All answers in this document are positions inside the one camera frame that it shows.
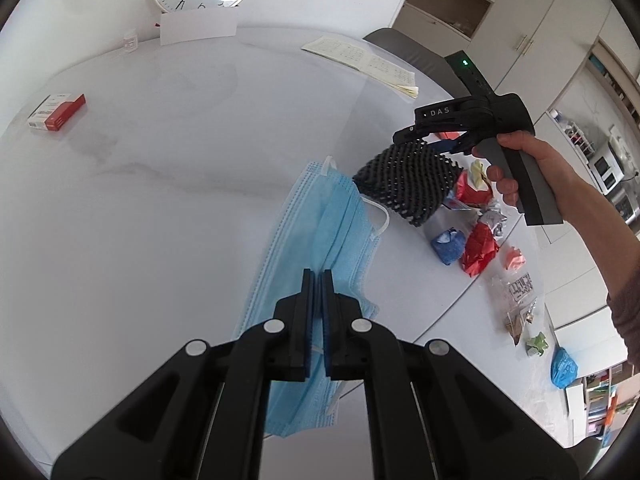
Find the small white bottle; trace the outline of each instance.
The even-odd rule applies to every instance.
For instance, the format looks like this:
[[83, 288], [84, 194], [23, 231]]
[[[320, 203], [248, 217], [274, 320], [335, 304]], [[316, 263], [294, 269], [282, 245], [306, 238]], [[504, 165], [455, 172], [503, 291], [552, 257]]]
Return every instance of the small white bottle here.
[[122, 38], [122, 49], [124, 52], [133, 52], [138, 48], [138, 33], [135, 28], [132, 28], [125, 32], [124, 38]]

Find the dark brown sleeve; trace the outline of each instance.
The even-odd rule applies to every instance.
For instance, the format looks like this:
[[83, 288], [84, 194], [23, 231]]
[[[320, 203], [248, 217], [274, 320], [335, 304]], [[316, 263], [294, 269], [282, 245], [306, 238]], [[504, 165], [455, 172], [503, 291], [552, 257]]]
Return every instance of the dark brown sleeve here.
[[615, 297], [607, 298], [611, 320], [628, 350], [628, 360], [640, 366], [640, 267]]

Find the blue surgical mask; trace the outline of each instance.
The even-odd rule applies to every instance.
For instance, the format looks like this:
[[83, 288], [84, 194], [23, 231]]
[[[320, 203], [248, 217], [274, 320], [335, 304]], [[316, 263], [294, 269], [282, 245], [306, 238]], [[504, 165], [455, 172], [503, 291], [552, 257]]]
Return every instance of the blue surgical mask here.
[[[386, 213], [381, 229], [369, 221], [364, 202]], [[387, 226], [386, 209], [361, 197], [331, 157], [310, 163], [289, 193], [236, 335], [271, 319], [279, 299], [299, 293], [305, 268], [316, 275], [331, 269], [335, 291], [356, 298], [364, 317], [375, 317], [378, 308], [364, 297], [362, 285]], [[310, 377], [304, 383], [271, 384], [265, 432], [287, 436], [334, 422], [336, 411], [329, 407], [336, 404], [338, 383], [324, 374], [322, 348], [321, 313], [315, 312]]]

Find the device handle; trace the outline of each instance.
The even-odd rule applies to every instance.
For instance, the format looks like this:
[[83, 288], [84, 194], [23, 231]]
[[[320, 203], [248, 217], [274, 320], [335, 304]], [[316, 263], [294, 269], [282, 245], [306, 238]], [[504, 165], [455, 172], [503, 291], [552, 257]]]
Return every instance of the device handle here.
[[527, 225], [552, 225], [563, 222], [556, 196], [540, 171], [538, 162], [529, 153], [510, 150], [498, 144], [495, 137], [482, 140], [478, 152], [490, 163], [499, 166], [504, 176], [518, 182], [518, 211], [524, 213]]

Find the forearm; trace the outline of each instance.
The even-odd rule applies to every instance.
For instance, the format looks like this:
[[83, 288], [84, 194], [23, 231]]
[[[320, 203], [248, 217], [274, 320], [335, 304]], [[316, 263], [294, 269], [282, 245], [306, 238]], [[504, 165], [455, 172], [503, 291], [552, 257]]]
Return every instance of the forearm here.
[[578, 178], [558, 197], [564, 218], [578, 231], [612, 298], [640, 265], [640, 241], [617, 210], [593, 186]]

